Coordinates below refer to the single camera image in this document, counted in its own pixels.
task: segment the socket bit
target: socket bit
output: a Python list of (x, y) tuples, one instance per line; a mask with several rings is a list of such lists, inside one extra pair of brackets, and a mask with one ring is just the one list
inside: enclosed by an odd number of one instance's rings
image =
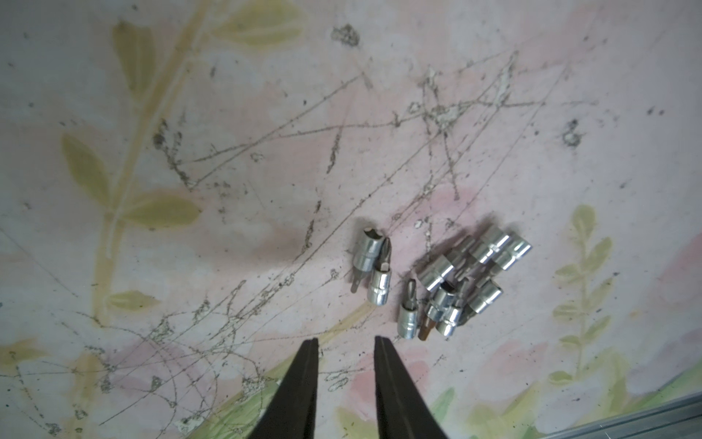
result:
[(368, 301), (375, 306), (382, 306), (388, 302), (388, 293), (390, 292), (390, 254), (392, 253), (392, 245), (390, 238), (385, 238), (383, 247), (380, 249), (380, 255), (373, 268), (373, 275), (368, 284)]
[(458, 326), (462, 313), (463, 307), (450, 306), (444, 313), (441, 322), (437, 323), (437, 331), (445, 337), (450, 337), (453, 334), (453, 330)]
[(365, 228), (356, 243), (353, 256), (353, 281), (351, 292), (358, 291), (361, 281), (373, 270), (373, 263), (380, 254), (385, 237), (374, 228)]
[(456, 279), (465, 279), (476, 267), (487, 264), (490, 258), (498, 253), (509, 240), (509, 234), (504, 233), (496, 225), (491, 225), (468, 249), (468, 261), (465, 267), (456, 274)]
[(485, 311), (502, 294), (502, 289), (490, 277), (485, 277), (476, 287), (477, 292), (468, 298), (468, 307), (476, 314)]
[(445, 281), (446, 276), (449, 275), (454, 268), (459, 268), (465, 261), (465, 253), (473, 244), (475, 243), (475, 238), (468, 235), (458, 243), (457, 246), (452, 248), (446, 255), (439, 255), (432, 263), (430, 263), (424, 270), (417, 273), (417, 278), (419, 283), (424, 285), (426, 289), (432, 293), (437, 290), (439, 285)]
[(419, 339), (421, 341), (426, 341), (429, 333), (434, 329), (437, 322), (441, 320), (444, 312), (455, 303), (456, 293), (456, 288), (453, 285), (444, 282), (432, 295), (432, 298), (429, 300), (427, 313), (424, 314), (424, 319), (422, 320), (422, 326), (419, 328)]
[(417, 302), (417, 283), (414, 279), (407, 281), (407, 293), (399, 306), (397, 317), (397, 334), (403, 339), (413, 339), (419, 327), (419, 304)]
[(456, 288), (448, 282), (441, 284), (439, 289), (434, 293), (429, 300), (429, 308), (427, 309), (427, 317), (434, 322), (441, 320), (442, 316), (449, 309), (456, 299)]
[(512, 239), (510, 239), (505, 248), (493, 258), (495, 265), (490, 268), (491, 276), (496, 276), (503, 271), (509, 270), (515, 262), (523, 258), (524, 255), (531, 250), (531, 244), (524, 238), (516, 233), (510, 234), (510, 236)]

